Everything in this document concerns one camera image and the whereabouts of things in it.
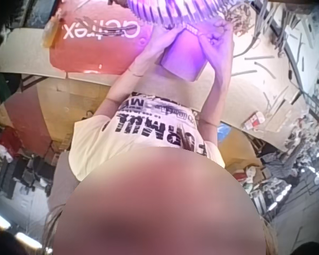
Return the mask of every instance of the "yellow object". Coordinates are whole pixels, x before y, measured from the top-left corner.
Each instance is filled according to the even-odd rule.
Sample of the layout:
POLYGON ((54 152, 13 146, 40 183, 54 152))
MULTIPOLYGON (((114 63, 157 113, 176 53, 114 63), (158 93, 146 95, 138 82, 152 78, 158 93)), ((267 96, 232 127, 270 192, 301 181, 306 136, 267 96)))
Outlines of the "yellow object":
POLYGON ((61 16, 57 13, 47 22, 43 32, 43 46, 50 48, 57 34, 61 16))

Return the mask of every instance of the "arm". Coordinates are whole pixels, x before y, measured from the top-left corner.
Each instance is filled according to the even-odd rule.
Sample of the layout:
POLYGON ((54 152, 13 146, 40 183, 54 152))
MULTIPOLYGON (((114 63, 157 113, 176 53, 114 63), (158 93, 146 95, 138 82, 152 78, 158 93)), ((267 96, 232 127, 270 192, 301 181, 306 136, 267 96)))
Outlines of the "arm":
POLYGON ((220 89, 215 83, 203 104, 198 131, 203 140, 214 143, 217 146, 217 127, 221 122, 221 116, 225 104, 227 90, 220 89))
POLYGON ((198 131, 203 140, 217 146, 217 127, 225 105, 233 63, 233 27, 224 20, 215 23, 217 31, 199 35, 201 47, 215 71, 215 81, 202 107, 198 131))
POLYGON ((130 67, 114 82, 106 98, 96 110, 95 116, 104 115, 112 118, 120 105, 134 92, 139 80, 144 76, 149 66, 172 44, 182 28, 172 30, 156 26, 144 51, 136 57, 130 67))
POLYGON ((112 118, 123 101, 134 91, 151 62, 151 57, 146 52, 142 52, 136 57, 130 67, 111 86, 106 98, 96 110, 94 116, 105 115, 112 118))

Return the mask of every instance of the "striped object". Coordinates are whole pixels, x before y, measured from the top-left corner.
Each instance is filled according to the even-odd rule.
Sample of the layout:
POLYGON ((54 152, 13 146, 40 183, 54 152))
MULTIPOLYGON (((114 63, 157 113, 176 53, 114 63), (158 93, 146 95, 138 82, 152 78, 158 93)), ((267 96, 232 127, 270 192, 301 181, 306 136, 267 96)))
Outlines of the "striped object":
POLYGON ((128 0, 141 20, 165 27, 197 23, 217 17, 229 0, 128 0))

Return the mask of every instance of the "wrist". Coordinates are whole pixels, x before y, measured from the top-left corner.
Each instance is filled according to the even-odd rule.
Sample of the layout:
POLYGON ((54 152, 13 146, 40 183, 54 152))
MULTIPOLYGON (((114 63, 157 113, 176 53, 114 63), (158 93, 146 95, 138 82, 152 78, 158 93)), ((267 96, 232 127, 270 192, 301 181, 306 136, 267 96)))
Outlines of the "wrist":
POLYGON ((134 73, 136 76, 143 76, 147 72, 151 63, 151 57, 147 54, 141 53, 132 62, 129 67, 129 71, 134 73))

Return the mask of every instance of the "metal rod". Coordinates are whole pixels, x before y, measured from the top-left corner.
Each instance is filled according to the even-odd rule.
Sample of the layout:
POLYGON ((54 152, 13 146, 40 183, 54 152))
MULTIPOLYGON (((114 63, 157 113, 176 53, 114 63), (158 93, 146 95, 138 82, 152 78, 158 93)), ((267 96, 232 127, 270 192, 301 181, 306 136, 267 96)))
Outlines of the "metal rod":
POLYGON ((243 75, 243 74, 249 74, 249 73, 257 73, 257 70, 250 70, 250 71, 244 71, 244 72, 239 72, 239 73, 233 73, 232 77, 243 75))
POLYGON ((255 65, 258 65, 258 66, 260 66, 261 68, 263 68, 264 70, 266 70, 266 72, 269 73, 274 80, 276 79, 276 77, 274 76, 274 74, 273 74, 266 66, 263 66, 262 64, 257 63, 257 62, 254 62, 254 64, 255 64, 255 65))
POLYGON ((266 60, 275 58, 274 56, 260 56, 260 57, 245 57, 245 60, 266 60))

